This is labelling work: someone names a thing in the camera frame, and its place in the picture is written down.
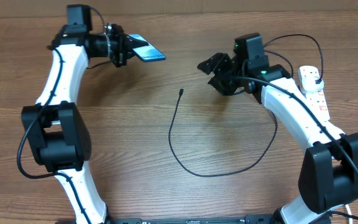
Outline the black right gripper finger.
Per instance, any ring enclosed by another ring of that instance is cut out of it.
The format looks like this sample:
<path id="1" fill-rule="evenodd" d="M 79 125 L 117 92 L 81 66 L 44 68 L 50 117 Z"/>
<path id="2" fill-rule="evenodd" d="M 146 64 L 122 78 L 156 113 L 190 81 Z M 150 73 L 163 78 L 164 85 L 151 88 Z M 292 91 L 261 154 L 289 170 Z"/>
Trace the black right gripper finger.
<path id="1" fill-rule="evenodd" d="M 197 69 L 207 75 L 211 72 L 215 75 L 227 75 L 232 72 L 232 63 L 228 54 L 216 53 L 204 62 L 199 63 Z"/>
<path id="2" fill-rule="evenodd" d="M 238 89 L 238 82 L 233 75 L 215 75 L 208 82 L 215 90 L 224 96 L 233 95 Z"/>

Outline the blue Samsung Galaxy smartphone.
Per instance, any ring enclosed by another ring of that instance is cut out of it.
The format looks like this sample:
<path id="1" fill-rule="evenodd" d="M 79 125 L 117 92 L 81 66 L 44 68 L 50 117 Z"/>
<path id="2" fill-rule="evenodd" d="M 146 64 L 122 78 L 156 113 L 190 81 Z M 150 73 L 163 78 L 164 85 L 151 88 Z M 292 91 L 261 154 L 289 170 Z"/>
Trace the blue Samsung Galaxy smartphone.
<path id="1" fill-rule="evenodd" d="M 143 38 L 139 34 L 129 34 L 129 37 L 132 39 L 140 40 L 146 42 L 147 45 L 133 48 L 133 52 L 137 55 L 139 59 L 143 62 L 156 62 L 165 60 L 166 56 L 164 56 L 161 51 L 155 48 L 150 42 L 148 42 L 145 38 Z"/>

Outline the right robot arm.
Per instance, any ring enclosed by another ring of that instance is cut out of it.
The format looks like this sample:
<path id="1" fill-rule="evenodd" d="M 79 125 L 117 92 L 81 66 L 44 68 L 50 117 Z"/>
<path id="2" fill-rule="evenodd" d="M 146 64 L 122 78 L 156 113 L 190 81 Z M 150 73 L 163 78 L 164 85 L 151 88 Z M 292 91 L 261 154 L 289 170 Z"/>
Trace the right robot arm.
<path id="1" fill-rule="evenodd" d="M 246 215 L 246 223 L 329 223 L 339 207 L 358 199 L 358 134 L 322 118 L 282 65 L 271 65 L 260 34 L 238 37 L 233 57 L 217 53 L 198 68 L 222 95 L 238 88 L 279 118 L 304 158 L 299 195 L 271 215 Z"/>

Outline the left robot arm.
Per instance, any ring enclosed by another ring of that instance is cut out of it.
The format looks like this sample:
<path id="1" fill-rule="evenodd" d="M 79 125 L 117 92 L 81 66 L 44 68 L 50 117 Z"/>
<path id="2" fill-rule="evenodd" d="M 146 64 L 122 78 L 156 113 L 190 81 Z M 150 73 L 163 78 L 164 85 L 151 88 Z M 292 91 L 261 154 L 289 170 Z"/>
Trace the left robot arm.
<path id="1" fill-rule="evenodd" d="M 123 67 L 137 49 L 149 47 L 126 34 L 117 24 L 92 33 L 89 5 L 67 6 L 67 23 L 48 49 L 52 66 L 45 87 L 33 106 L 25 106 L 21 120 L 25 133 L 17 152 L 17 167 L 29 179 L 56 178 L 74 209 L 75 223 L 113 223 L 90 171 L 90 133 L 80 115 L 77 99 L 92 58 L 107 58 Z"/>

